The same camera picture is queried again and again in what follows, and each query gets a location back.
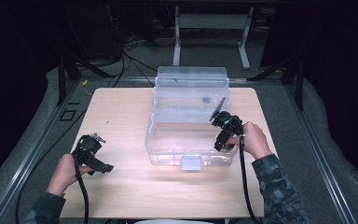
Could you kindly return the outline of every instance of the clear plastic container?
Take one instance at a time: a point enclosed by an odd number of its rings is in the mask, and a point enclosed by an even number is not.
[[[228,166],[237,148],[217,151],[215,137],[221,129],[209,118],[220,100],[230,111],[229,80],[225,68],[160,67],[145,147],[156,165],[181,165],[184,170],[202,166]]]

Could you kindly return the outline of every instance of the person's left hand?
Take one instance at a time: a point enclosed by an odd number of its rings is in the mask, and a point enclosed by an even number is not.
[[[92,169],[88,166],[79,166],[79,171],[83,175],[92,171]],[[66,188],[74,184],[76,181],[77,178],[74,157],[72,154],[65,154],[58,162],[46,191],[58,196],[63,196]]]

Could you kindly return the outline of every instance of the table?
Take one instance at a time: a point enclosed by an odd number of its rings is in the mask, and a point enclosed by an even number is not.
[[[89,194],[89,216],[100,218],[224,218],[249,217],[241,183],[240,155],[228,167],[204,166],[185,172],[180,166],[153,165],[145,149],[151,88],[98,89],[79,129],[80,136],[98,133],[106,143],[96,158],[115,166],[111,173],[84,175]],[[264,130],[276,153],[255,90],[231,89],[232,114],[251,120]],[[255,216],[264,216],[251,162],[245,153],[250,200]],[[78,184],[65,192],[62,217],[83,217]]]

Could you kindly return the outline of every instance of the camouflage sleeve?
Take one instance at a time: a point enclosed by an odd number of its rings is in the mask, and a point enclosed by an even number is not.
[[[65,204],[63,197],[44,192],[32,207],[22,224],[59,223],[60,214]]]
[[[252,165],[264,198],[267,223],[311,223],[301,196],[274,154],[260,158]]]

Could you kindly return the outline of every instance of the dark wall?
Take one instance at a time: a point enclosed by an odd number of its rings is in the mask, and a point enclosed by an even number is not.
[[[34,51],[41,42],[29,41],[30,33],[40,38],[45,35],[37,32],[36,25],[24,27],[16,13],[0,0],[0,166],[18,143],[47,88],[44,69],[48,66],[43,68],[36,57],[42,57],[43,51]]]
[[[322,9],[305,76],[324,101],[333,139],[358,169],[358,1],[323,1]],[[262,66],[281,62],[296,51],[311,13],[278,9]]]

